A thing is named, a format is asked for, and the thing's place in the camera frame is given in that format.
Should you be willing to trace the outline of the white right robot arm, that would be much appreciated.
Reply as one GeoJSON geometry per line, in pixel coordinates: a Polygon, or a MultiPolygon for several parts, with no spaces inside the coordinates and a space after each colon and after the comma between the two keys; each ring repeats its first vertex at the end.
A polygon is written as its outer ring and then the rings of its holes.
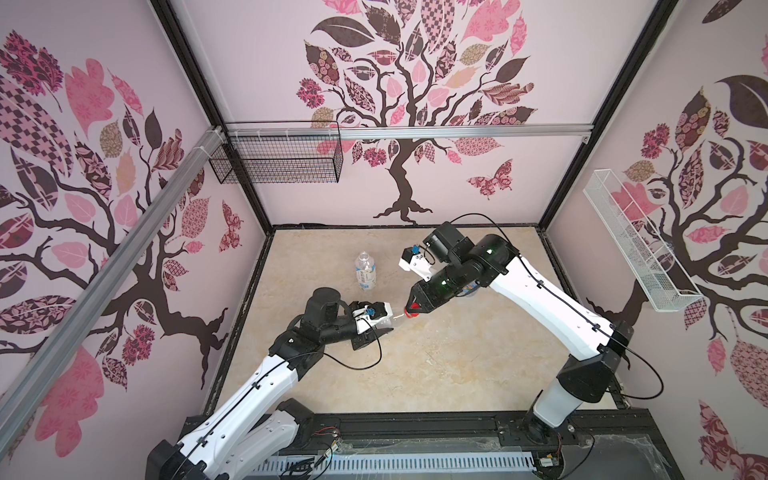
{"type": "Polygon", "coordinates": [[[503,232],[473,242],[445,222],[421,244],[405,248],[399,266],[420,278],[405,304],[410,316],[431,313],[471,287],[489,288],[522,308],[568,350],[566,363],[527,413],[533,433],[558,429],[582,404],[599,402],[632,351],[630,325],[610,321],[568,296],[503,232]]]}

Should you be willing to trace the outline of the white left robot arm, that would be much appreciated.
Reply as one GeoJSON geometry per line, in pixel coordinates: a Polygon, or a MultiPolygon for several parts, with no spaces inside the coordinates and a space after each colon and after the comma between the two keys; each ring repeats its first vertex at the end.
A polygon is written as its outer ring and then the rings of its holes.
{"type": "Polygon", "coordinates": [[[312,412],[285,394],[325,357],[327,345],[377,342],[393,316],[387,302],[347,303],[333,288],[316,289],[235,394],[176,443],[153,448],[146,478],[244,479],[273,454],[309,439],[312,412]]]}

